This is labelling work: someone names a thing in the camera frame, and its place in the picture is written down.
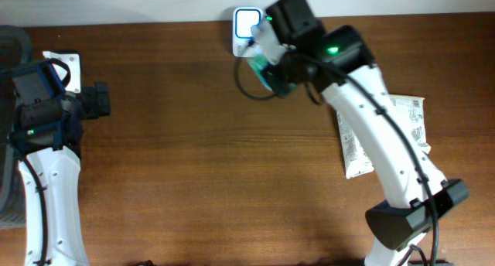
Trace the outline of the teal tissue pack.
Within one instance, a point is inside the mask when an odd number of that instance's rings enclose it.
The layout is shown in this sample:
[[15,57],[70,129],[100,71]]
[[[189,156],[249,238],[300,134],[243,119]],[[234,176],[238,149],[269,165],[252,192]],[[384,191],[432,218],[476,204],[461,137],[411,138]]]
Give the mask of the teal tissue pack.
[[261,81],[261,83],[271,91],[271,85],[268,83],[268,79],[272,76],[271,64],[264,55],[257,55],[247,59],[247,63],[254,71],[255,75]]

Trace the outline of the white tube with gold cap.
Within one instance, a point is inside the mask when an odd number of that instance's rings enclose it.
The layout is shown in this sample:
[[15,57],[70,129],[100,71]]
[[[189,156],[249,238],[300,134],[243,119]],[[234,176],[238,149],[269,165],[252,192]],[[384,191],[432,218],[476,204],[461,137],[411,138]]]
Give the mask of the white tube with gold cap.
[[336,113],[336,118],[340,133],[346,178],[352,179],[373,172],[374,167],[372,162],[367,157],[352,128],[339,112]]

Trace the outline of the cream snack bag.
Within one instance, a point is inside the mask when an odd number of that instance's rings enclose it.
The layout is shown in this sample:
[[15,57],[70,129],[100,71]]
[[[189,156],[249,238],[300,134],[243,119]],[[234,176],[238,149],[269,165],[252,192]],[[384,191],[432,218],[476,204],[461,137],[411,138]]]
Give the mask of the cream snack bag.
[[390,99],[398,113],[407,121],[411,136],[427,155],[431,146],[426,139],[424,98],[408,95],[391,94]]

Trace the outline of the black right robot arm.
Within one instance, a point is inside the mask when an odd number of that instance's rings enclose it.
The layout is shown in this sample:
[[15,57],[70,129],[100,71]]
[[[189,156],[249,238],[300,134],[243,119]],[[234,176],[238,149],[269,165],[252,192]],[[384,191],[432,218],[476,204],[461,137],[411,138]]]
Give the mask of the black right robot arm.
[[271,66],[263,75],[277,94],[311,84],[352,128],[378,175],[384,200],[365,218],[374,235],[366,265],[406,265],[427,234],[469,190],[448,179],[417,145],[393,105],[377,62],[352,26],[327,31],[307,0],[278,0],[255,39]]

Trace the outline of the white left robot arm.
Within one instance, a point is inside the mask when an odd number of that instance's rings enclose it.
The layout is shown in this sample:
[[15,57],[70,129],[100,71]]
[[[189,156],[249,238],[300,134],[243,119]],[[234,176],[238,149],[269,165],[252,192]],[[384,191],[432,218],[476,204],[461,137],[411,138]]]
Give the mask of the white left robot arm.
[[78,203],[85,120],[111,113],[108,86],[67,88],[70,67],[49,58],[7,70],[16,106],[7,145],[22,178],[26,265],[87,265]]

